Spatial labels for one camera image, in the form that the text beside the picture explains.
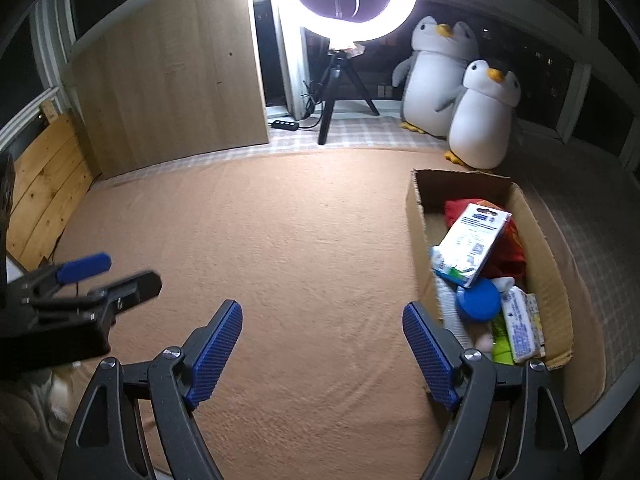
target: lime green item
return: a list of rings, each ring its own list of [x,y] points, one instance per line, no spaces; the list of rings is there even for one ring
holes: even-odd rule
[[[511,345],[509,343],[509,334],[507,333],[507,325],[504,322],[502,314],[491,323],[494,332],[494,363],[503,365],[515,365],[513,356],[511,355]]]

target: penguin foot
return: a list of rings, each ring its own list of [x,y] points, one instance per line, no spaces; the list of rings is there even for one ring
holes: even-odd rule
[[[468,170],[471,170],[471,171],[482,171],[483,173],[494,174],[494,170],[477,170],[476,168],[472,168],[470,165],[464,163],[462,159],[459,158],[459,156],[457,156],[451,150],[449,150],[447,153],[444,154],[444,158],[446,158],[449,162],[453,162],[454,164],[463,166],[464,168],[467,168]]]
[[[423,129],[418,128],[418,126],[413,126],[411,123],[407,123],[407,122],[400,123],[400,127],[404,128],[405,130],[409,130],[410,132],[416,132],[418,134],[426,133]]]

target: blue gripper pad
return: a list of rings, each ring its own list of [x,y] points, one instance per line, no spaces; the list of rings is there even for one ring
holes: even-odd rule
[[[431,395],[451,412],[460,403],[460,397],[453,387],[453,367],[411,303],[402,313],[402,330]]]
[[[184,396],[184,400],[192,410],[195,410],[203,400],[211,397],[241,330],[242,308],[234,302],[205,343],[193,365],[191,387]]]
[[[93,254],[62,264],[56,272],[56,281],[60,285],[69,285],[97,276],[109,269],[111,269],[111,257],[107,253]]]

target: plaid cloth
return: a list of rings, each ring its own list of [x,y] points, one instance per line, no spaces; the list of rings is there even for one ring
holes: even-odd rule
[[[195,155],[104,182],[275,153],[366,146],[447,149],[445,140],[411,133],[398,123],[393,118],[333,120],[325,146],[318,146],[318,128],[271,130],[269,144]],[[518,168],[514,176],[526,172],[574,254],[603,327],[608,388],[640,351],[640,279],[635,274],[640,269],[640,189],[617,158],[580,140],[563,145],[546,137],[526,139],[524,148],[510,151],[504,167]]]

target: penguin beak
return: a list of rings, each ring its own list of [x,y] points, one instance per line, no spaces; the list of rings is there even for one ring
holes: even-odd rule
[[[502,84],[504,82],[504,74],[495,68],[490,68],[486,71],[486,74],[489,76],[491,81],[495,81],[498,84]]]
[[[444,38],[452,38],[453,37],[453,29],[450,25],[446,23],[441,23],[436,27],[436,31],[438,34],[443,36]]]

